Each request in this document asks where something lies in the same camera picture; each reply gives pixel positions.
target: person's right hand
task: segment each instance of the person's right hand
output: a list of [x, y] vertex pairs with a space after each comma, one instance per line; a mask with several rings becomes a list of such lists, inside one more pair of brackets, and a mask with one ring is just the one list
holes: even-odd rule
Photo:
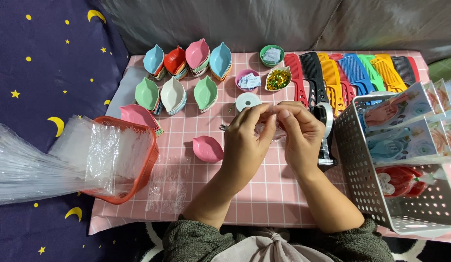
[[324, 124], [302, 104], [283, 101], [275, 105], [279, 121], [287, 130], [285, 159], [295, 175], [307, 175], [318, 170], [318, 155], [324, 135]]

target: yellow star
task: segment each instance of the yellow star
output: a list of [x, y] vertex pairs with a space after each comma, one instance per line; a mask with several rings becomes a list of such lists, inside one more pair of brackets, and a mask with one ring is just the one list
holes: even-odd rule
[[19, 92], [17, 92], [17, 90], [14, 90], [13, 92], [11, 92], [12, 93], [12, 97], [13, 98], [19, 98]]

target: table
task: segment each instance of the table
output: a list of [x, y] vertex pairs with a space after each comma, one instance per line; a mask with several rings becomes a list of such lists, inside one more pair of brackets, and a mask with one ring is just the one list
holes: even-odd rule
[[[348, 53], [344, 51], [329, 51], [334, 53]], [[409, 56], [417, 63], [422, 82], [429, 81], [427, 65], [419, 52], [416, 51], [358, 51], [357, 54], [387, 53], [391, 56]], [[143, 67], [144, 56], [130, 58], [129, 66]], [[217, 84], [218, 99], [211, 110], [200, 113], [195, 103], [193, 89], [196, 83], [206, 75], [211, 76], [208, 70], [203, 76], [194, 78], [191, 73], [180, 82], [187, 91], [187, 104], [183, 110], [174, 116], [168, 116], [165, 110], [157, 116], [160, 125], [166, 131], [158, 137], [158, 146], [161, 164], [152, 172], [150, 184], [137, 193], [133, 199], [123, 205], [111, 205], [96, 199], [91, 217], [89, 235], [101, 230], [109, 229], [135, 221], [173, 221], [184, 206], [192, 200], [193, 196], [214, 176], [219, 170], [221, 162], [205, 163], [196, 158], [192, 149], [192, 139], [201, 135], [215, 138], [224, 145], [223, 132], [219, 130], [222, 123], [229, 124], [235, 116], [235, 110], [229, 113], [229, 109], [235, 102], [235, 98], [242, 92], [235, 86], [235, 75], [242, 69], [254, 69], [261, 76], [261, 82], [265, 83], [266, 75], [271, 68], [264, 66], [259, 60], [258, 53], [234, 53], [232, 54], [233, 68], [224, 82], [211, 77]], [[162, 88], [164, 77], [156, 82]], [[309, 93], [308, 82], [305, 83], [305, 93]], [[287, 88], [279, 92], [268, 92], [264, 88], [253, 91], [263, 103], [276, 104], [283, 100], [293, 100], [294, 84], [291, 82]], [[284, 159], [282, 143], [272, 143], [269, 151], [260, 166], [257, 174], [251, 182], [239, 192], [233, 199], [227, 213], [225, 224], [254, 225], [287, 228], [311, 228], [315, 227], [305, 196], [287, 166]], [[337, 157], [335, 142], [333, 154]], [[185, 157], [190, 157], [190, 165], [182, 163]], [[167, 168], [172, 173], [182, 169], [182, 175], [176, 175], [167, 181], [164, 174]], [[451, 174], [451, 167], [446, 168]], [[329, 180], [344, 194], [348, 188], [342, 166], [338, 166], [325, 172]], [[150, 191], [157, 190], [159, 196], [153, 198]], [[379, 228], [383, 235], [397, 236], [386, 228]], [[435, 238], [437, 241], [451, 241], [451, 233]]]

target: pink tablecloth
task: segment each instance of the pink tablecloth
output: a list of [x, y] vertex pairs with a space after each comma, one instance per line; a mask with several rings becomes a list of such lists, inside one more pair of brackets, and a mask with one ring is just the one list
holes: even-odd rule
[[[345, 53], [342, 51], [327, 52]], [[362, 51], [358, 54], [387, 53], [391, 56], [413, 57], [417, 63], [420, 79], [423, 82], [429, 80], [427, 66], [419, 52], [416, 51]], [[133, 56], [130, 58], [129, 66], [143, 67], [143, 56]], [[160, 191], [161, 198], [151, 201], [149, 198], [150, 185], [137, 193], [133, 199], [123, 205], [111, 205], [102, 200], [96, 199], [93, 206], [91, 226], [89, 235], [101, 230], [123, 225], [135, 221], [173, 221], [177, 218], [181, 209], [172, 208], [172, 202], [182, 207], [186, 206], [192, 197], [214, 176], [219, 169], [221, 162], [210, 164], [196, 158], [192, 149], [192, 139], [201, 135], [208, 135], [224, 145], [223, 133], [219, 130], [222, 123], [229, 124], [235, 116], [235, 110], [228, 112], [234, 104], [235, 99], [241, 94], [234, 83], [235, 75], [242, 69], [251, 68], [256, 70], [262, 77], [264, 83], [266, 75], [271, 70], [259, 61], [258, 53], [235, 53], [232, 54], [232, 70], [225, 82], [220, 82], [214, 77], [217, 83], [218, 99], [211, 110], [200, 113], [195, 103], [193, 89], [196, 83], [207, 75], [211, 76], [211, 71], [200, 78], [194, 78], [191, 73], [181, 80], [187, 90], [186, 107], [174, 116], [168, 116], [165, 110], [157, 117], [165, 133], [158, 137], [159, 153], [164, 158], [191, 157], [191, 165], [187, 174], [183, 174], [176, 181], [162, 181]], [[162, 88], [165, 77], [157, 82]], [[276, 104], [283, 100], [293, 100], [293, 82], [279, 92], [268, 92], [264, 88], [253, 91], [264, 103]], [[308, 95], [309, 86], [305, 82], [305, 92]], [[154, 169], [152, 176], [162, 177], [165, 169]], [[345, 176], [342, 173], [341, 165], [326, 172], [326, 175], [333, 184], [344, 194], [348, 193]], [[172, 192], [177, 192], [182, 188], [185, 198], [179, 203], [178, 197]], [[288, 168], [284, 159], [283, 145], [272, 143], [263, 164], [251, 182], [239, 192], [234, 199], [227, 213], [226, 224], [233, 225], [256, 225], [287, 228], [309, 228], [315, 227], [315, 222], [308, 209], [305, 196], [298, 187], [292, 171]], [[380, 228], [384, 235], [397, 236], [388, 229]], [[438, 241], [451, 241], [451, 233], [435, 238]]]

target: red plastic basket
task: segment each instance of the red plastic basket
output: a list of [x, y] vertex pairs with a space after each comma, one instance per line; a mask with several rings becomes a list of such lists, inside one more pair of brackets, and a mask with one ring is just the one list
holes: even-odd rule
[[140, 191], [142, 188], [144, 188], [151, 176], [151, 171], [153, 170], [153, 166], [156, 163], [156, 160], [158, 159], [159, 155], [159, 148], [156, 143], [156, 133], [154, 130], [150, 127], [147, 127], [145, 125], [135, 124], [127, 121], [123, 121], [111, 116], [100, 116], [94, 119], [95, 122], [103, 124], [103, 125], [111, 125], [111, 126], [117, 126], [122, 131], [126, 128], [132, 128], [136, 133], [141, 132], [148, 132], [148, 135], [151, 135], [152, 141], [151, 145], [148, 149], [148, 152], [146, 154], [146, 160], [144, 163], [144, 169], [142, 170], [141, 174], [135, 179], [133, 183], [133, 187], [130, 190], [129, 193], [120, 193], [117, 196], [103, 196], [95, 194], [93, 191], [84, 191], [83, 193], [92, 195], [96, 198], [102, 199], [106, 202], [109, 202], [114, 205], [120, 205], [125, 202], [127, 202], [130, 198], [133, 197], [133, 195]]

